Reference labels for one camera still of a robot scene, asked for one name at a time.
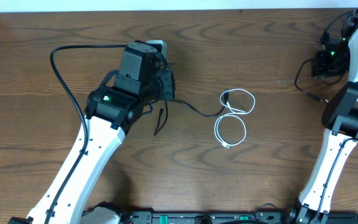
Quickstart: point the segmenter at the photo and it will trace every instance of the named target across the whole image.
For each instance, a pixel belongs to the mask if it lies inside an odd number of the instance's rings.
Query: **wood grain surface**
[[[80,120],[49,63],[70,44],[123,44],[162,39],[175,62],[176,96],[205,113],[220,108],[227,88],[245,88],[256,107],[243,116],[247,139],[226,149],[214,118],[169,103],[169,119],[153,137],[158,111],[142,117],[114,153],[87,207],[102,201],[157,211],[246,211],[270,202],[286,208],[305,186],[323,140],[317,103],[293,86],[300,63],[341,10],[59,12],[0,14],[0,223],[25,217],[55,178]],[[56,54],[57,67],[84,109],[89,92],[118,69],[122,50],[76,49]],[[330,99],[344,82],[300,85]],[[233,94],[235,106],[251,100]],[[235,119],[223,136],[242,137]],[[358,146],[333,195],[333,210],[358,211]]]

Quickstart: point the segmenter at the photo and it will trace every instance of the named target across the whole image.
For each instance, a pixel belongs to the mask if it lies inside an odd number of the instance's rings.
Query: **cable connector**
[[[223,142],[223,143],[222,143],[222,146],[223,146],[223,147],[226,147],[226,148],[228,148],[228,149],[230,149],[230,146],[227,144],[227,142]]]
[[[223,94],[223,100],[224,100],[225,104],[229,100],[229,92],[228,91]]]
[[[161,108],[160,108],[160,112],[158,112],[158,115],[162,115],[162,113],[164,112],[164,107],[162,106]]]
[[[312,95],[312,94],[309,94],[309,96],[312,97],[313,99],[315,99],[315,100],[318,101],[318,102],[323,102],[323,99],[321,99],[321,98],[318,97],[318,96],[314,96],[314,95]]]

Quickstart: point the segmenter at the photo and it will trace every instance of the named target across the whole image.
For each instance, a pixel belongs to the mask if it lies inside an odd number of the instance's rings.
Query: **black bracket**
[[[329,218],[328,212],[322,214],[309,208],[308,204],[302,205],[298,199],[295,200],[294,206],[287,211],[283,223],[291,224],[326,224]]]
[[[358,138],[358,82],[348,82],[327,104],[321,123],[333,134]]]

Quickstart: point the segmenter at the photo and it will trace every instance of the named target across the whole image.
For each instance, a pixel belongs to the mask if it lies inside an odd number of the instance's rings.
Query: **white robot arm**
[[[352,22],[355,19],[358,22],[358,15],[352,16],[349,21]],[[326,127],[323,145],[311,177],[298,197],[302,208],[295,223],[309,223],[314,218],[318,223],[326,222],[334,188],[346,159],[357,144],[357,141],[353,140],[358,139],[358,109],[353,108],[358,102],[357,23],[351,29],[345,27],[344,35],[351,35],[350,38],[343,37],[343,44],[348,43],[350,51],[349,82],[329,102],[323,114],[323,125]]]
[[[128,45],[59,47],[51,53],[51,64],[69,96],[71,92],[54,65],[54,53],[62,49],[103,47],[125,47],[120,71],[109,72],[99,88],[89,94],[85,120],[76,141],[45,195],[26,219],[12,218],[9,223],[119,223],[121,214],[103,207],[96,207],[82,217],[86,201],[101,171],[132,124],[146,114],[143,108],[149,105],[151,111],[151,101],[173,100],[175,80],[167,66],[167,45],[162,40],[137,41]],[[114,85],[106,86],[112,77],[115,77]]]
[[[85,155],[78,163],[63,192],[60,194],[58,204],[55,206],[49,223],[79,223],[85,203],[99,179],[100,173],[110,159],[111,155],[121,145],[125,133],[121,128],[111,128],[111,122],[93,116],[87,120],[89,143]],[[56,196],[71,167],[78,157],[84,141],[84,131],[81,125],[76,141],[60,168],[55,180],[49,187],[39,203],[30,211],[27,218],[33,219],[33,224],[44,223],[47,210]],[[119,215],[108,210],[109,223],[117,223]]]

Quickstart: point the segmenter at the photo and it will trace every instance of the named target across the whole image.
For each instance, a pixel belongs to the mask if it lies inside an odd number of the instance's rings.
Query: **white wall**
[[[358,7],[358,0],[0,0],[0,12]]]

